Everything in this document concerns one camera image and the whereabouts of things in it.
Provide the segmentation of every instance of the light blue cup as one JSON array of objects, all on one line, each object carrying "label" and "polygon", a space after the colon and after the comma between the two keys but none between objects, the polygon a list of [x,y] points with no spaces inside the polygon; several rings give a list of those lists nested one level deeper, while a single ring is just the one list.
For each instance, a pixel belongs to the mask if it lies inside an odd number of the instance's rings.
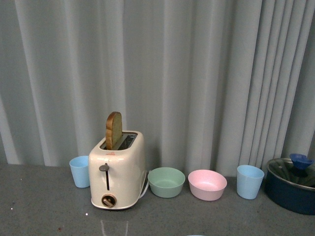
[{"label": "light blue cup", "polygon": [[245,199],[255,199],[264,178],[264,172],[250,165],[237,167],[237,193]]},{"label": "light blue cup", "polygon": [[89,187],[89,156],[78,156],[73,158],[69,164],[75,186],[78,188]]}]

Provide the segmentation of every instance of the glass lid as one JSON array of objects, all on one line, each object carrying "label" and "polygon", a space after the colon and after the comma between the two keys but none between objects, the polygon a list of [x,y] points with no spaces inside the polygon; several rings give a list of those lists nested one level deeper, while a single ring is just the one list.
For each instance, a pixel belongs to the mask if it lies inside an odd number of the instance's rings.
[{"label": "glass lid", "polygon": [[291,159],[279,158],[270,160],[267,168],[273,175],[290,184],[315,191],[315,164],[300,170],[293,165]]}]

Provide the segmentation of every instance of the bowl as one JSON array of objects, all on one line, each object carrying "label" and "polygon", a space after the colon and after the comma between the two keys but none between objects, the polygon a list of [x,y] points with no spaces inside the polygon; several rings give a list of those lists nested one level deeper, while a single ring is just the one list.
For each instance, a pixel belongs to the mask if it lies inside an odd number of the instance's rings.
[{"label": "bowl", "polygon": [[314,163],[313,160],[307,159],[306,155],[292,153],[290,154],[290,158],[292,160],[293,165],[300,170],[305,170],[308,168],[311,164]]},{"label": "bowl", "polygon": [[227,185],[226,178],[218,172],[197,170],[188,175],[191,193],[204,201],[219,199]]},{"label": "bowl", "polygon": [[160,167],[149,172],[151,191],[161,198],[176,197],[182,191],[185,175],[174,168]]}]

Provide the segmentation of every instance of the toaster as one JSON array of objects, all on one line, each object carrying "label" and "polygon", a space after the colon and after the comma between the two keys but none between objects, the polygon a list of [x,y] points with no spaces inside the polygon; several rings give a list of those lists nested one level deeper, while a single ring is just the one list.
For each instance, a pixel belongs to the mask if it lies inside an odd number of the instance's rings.
[{"label": "toaster", "polygon": [[110,210],[133,206],[146,180],[144,137],[137,131],[123,131],[112,150],[103,138],[89,155],[91,202]]}]

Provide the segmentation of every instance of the toast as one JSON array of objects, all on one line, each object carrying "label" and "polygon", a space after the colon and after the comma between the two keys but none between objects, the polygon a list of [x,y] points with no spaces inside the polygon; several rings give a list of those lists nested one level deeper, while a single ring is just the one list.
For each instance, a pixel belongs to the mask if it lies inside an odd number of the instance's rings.
[{"label": "toast", "polygon": [[123,135],[122,114],[112,112],[106,121],[106,148],[113,150],[117,141]]}]

